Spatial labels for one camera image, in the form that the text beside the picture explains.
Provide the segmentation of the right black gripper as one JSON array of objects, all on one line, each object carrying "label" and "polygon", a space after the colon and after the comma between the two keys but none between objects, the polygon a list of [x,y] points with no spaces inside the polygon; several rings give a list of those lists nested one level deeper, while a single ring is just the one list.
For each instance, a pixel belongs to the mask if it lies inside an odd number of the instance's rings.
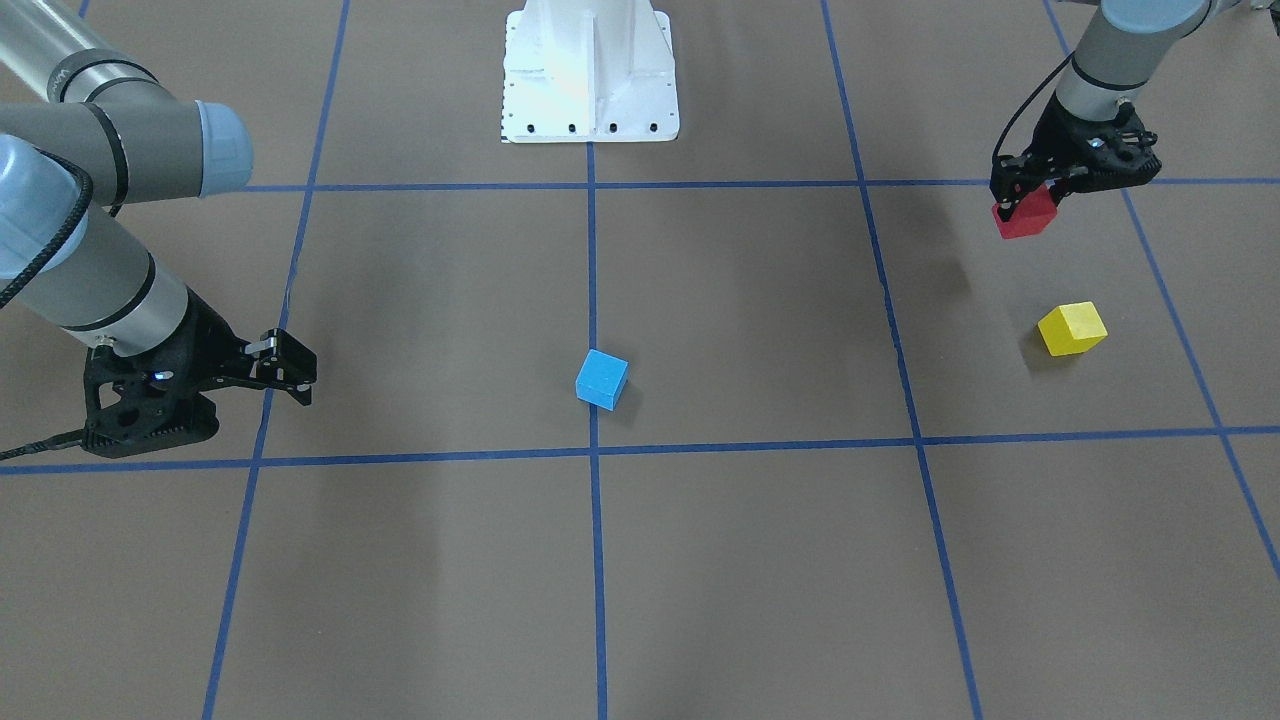
[{"label": "right black gripper", "polygon": [[307,407],[314,401],[317,356],[283,328],[252,343],[196,292],[168,337],[118,323],[96,331],[84,363],[87,405],[159,405],[214,389],[276,389]]}]

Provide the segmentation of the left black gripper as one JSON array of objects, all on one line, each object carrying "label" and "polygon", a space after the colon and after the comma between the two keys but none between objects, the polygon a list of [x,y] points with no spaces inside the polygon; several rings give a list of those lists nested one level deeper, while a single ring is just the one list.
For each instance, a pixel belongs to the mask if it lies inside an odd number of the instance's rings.
[{"label": "left black gripper", "polygon": [[1052,97],[1033,131],[1030,152],[993,155],[989,191],[995,204],[1015,208],[1048,181],[1068,187],[1149,183],[1151,131],[1134,105],[1121,102],[1111,120],[1084,120]]}]

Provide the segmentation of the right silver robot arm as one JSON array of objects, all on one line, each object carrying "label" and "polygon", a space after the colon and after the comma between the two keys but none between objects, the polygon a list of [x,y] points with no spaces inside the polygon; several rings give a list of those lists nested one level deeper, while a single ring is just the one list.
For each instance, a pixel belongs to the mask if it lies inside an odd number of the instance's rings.
[{"label": "right silver robot arm", "polygon": [[282,329],[242,340],[119,220],[127,205],[243,190],[255,150],[228,105],[179,100],[59,1],[3,4],[3,65],[41,102],[3,105],[3,301],[90,351],[87,393],[195,402],[276,389],[308,405],[317,359]]}]

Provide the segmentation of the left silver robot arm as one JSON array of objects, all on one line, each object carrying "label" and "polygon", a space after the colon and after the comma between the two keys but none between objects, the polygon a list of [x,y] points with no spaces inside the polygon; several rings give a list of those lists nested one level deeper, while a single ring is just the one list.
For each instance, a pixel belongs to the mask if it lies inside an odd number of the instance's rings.
[{"label": "left silver robot arm", "polygon": [[1043,232],[1074,193],[1128,190],[1162,169],[1135,100],[1181,38],[1233,1],[1097,1],[1074,50],[1015,110],[991,156],[996,227]]}]

